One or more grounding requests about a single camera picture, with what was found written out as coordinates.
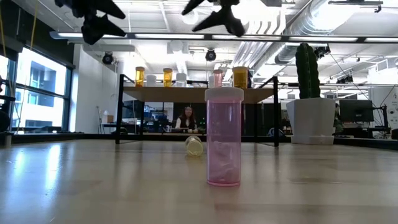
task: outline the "shelf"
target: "shelf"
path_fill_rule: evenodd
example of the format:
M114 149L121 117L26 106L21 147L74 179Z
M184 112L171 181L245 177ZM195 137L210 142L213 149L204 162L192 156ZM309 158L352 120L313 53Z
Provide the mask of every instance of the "shelf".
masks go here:
M207 88L124 87L126 94L145 102L204 103L206 90ZM243 103L258 103L272 94L270 88L245 89Z

